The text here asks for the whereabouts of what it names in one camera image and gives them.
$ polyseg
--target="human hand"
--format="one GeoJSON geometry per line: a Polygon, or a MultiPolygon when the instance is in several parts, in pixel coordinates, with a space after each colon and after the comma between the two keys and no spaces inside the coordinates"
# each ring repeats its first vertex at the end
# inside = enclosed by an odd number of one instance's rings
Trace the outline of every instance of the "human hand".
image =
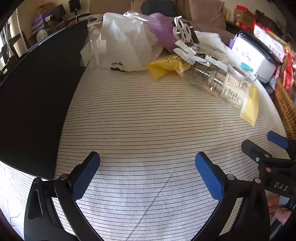
{"type": "Polygon", "coordinates": [[[267,199],[268,209],[269,209],[269,218],[272,219],[275,215],[277,220],[279,220],[283,225],[290,217],[292,211],[285,207],[278,207],[280,196],[275,196],[267,199]]]}

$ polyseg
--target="blue gripper pad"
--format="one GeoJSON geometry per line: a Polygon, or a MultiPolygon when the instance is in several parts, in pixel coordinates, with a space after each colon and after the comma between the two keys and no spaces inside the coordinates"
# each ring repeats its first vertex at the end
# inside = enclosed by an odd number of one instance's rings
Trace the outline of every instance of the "blue gripper pad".
{"type": "Polygon", "coordinates": [[[214,164],[204,152],[196,154],[195,166],[205,182],[212,198],[221,202],[224,197],[223,184],[214,173],[214,164]]]}
{"type": "Polygon", "coordinates": [[[74,201],[81,199],[91,183],[96,171],[100,167],[100,155],[96,152],[91,152],[83,161],[81,166],[84,167],[78,178],[72,184],[71,197],[74,201]]]}
{"type": "Polygon", "coordinates": [[[283,149],[289,147],[288,140],[273,131],[267,134],[267,139],[283,149]]]}

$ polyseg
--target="white plastic bag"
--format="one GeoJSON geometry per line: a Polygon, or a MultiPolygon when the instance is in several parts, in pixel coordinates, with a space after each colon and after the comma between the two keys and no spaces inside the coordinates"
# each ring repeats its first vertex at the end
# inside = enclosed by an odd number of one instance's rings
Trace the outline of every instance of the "white plastic bag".
{"type": "Polygon", "coordinates": [[[101,41],[106,40],[106,51],[99,54],[99,67],[120,71],[145,70],[163,47],[147,39],[147,28],[136,18],[116,13],[105,13],[100,30],[101,41]]]}

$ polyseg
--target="purple plastic bag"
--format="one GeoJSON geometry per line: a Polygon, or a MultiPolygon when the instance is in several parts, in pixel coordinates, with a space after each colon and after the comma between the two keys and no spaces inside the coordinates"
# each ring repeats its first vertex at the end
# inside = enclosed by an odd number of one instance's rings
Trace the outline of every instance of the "purple plastic bag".
{"type": "Polygon", "coordinates": [[[174,54],[173,49],[178,48],[178,46],[175,45],[177,40],[173,35],[173,23],[161,13],[153,13],[150,17],[156,20],[148,21],[150,32],[157,37],[160,44],[162,44],[171,54],[174,54]]]}

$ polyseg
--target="yellow plastic bag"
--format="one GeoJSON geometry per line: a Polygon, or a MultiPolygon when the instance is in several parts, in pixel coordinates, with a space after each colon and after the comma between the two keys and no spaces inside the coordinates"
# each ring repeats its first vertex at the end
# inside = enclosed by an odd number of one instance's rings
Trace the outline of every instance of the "yellow plastic bag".
{"type": "Polygon", "coordinates": [[[246,104],[241,110],[240,117],[243,118],[246,122],[255,126],[259,112],[259,97],[258,90],[254,85],[249,87],[249,96],[246,101],[246,104]]]}
{"type": "Polygon", "coordinates": [[[188,70],[190,66],[191,65],[185,62],[180,56],[173,54],[159,58],[147,64],[147,69],[153,79],[157,80],[170,71],[176,71],[179,75],[181,75],[182,72],[188,70]]]}

